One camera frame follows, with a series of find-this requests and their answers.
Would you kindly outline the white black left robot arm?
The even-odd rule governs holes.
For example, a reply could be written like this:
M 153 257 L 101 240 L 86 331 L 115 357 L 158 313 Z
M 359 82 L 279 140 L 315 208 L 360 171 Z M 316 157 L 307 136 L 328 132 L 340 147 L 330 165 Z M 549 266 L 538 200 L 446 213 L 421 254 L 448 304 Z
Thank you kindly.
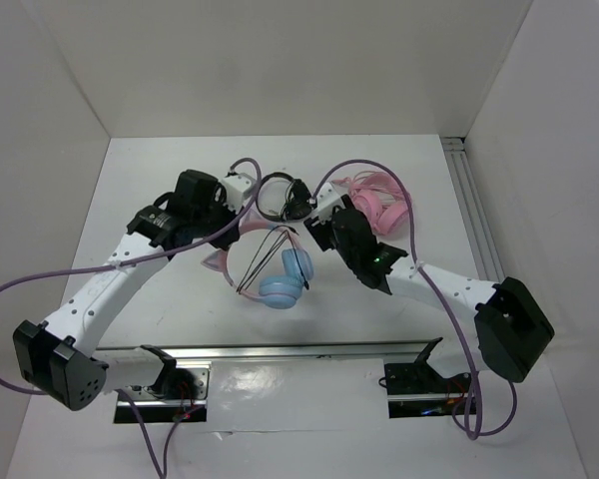
M 162 349 L 141 345 L 121 353 L 98 346 L 112 322 L 142 286 L 194 242 L 228 246 L 239 237 L 240 213 L 255 179 L 180 173 L 176 187 L 140 209 L 106 263 L 59 309 L 13 333 L 22 377 L 72 411 L 100 393 L 144 388 L 169 396 L 192 375 Z

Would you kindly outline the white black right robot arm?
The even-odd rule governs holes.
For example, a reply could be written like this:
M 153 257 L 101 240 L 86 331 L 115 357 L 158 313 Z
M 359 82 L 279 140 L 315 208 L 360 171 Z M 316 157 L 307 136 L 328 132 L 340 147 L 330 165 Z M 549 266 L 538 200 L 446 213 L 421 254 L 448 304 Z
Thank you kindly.
M 337 251 L 364 286 L 406 297 L 472 326 L 476 344 L 469 356 L 442 353 L 419 362 L 415 378 L 427 391 L 439 390 L 450 377 L 490 370 L 512 383 L 523 382 L 555 336 L 555 330 L 528 287 L 519 279 L 479 280 L 418 263 L 412 253 L 379 241 L 366 217 L 354 208 L 336 207 L 326 220 L 303 222 L 321 250 Z

